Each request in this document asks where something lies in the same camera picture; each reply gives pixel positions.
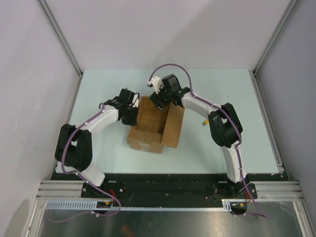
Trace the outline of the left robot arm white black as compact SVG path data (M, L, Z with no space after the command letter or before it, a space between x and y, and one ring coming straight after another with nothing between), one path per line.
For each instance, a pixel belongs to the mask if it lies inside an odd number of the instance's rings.
M55 159L64 174L75 174L92 184L92 192L102 198L108 194L105 174L93 163L92 138L110 124L121 121L135 126L140 94L123 88L119 96L100 103L98 112L79 125L64 124L59 133Z

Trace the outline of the brown cardboard express box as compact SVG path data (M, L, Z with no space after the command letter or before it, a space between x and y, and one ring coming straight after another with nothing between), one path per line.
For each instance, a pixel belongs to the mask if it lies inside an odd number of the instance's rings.
M177 148L185 109L170 104L162 111L148 96L139 104L137 125L131 126L127 141L132 149L161 154L165 146Z

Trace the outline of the yellow utility knife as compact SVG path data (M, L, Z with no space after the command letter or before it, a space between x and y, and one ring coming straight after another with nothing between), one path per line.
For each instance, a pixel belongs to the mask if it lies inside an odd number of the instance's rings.
M202 122L202 125L203 125L203 126L208 125L208 124L209 124L209 121L208 121L208 120L205 120L205 121Z

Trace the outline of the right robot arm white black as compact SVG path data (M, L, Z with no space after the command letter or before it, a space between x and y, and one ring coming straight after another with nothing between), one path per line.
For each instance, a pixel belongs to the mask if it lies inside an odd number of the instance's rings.
M240 145L243 128L232 104L218 106L196 94L189 87L182 87L174 74L163 78L152 76L147 82L154 92L150 100L160 110L173 104L196 112L208 120L213 141L222 149L227 166L228 193L241 197L246 190L247 172L243 168Z

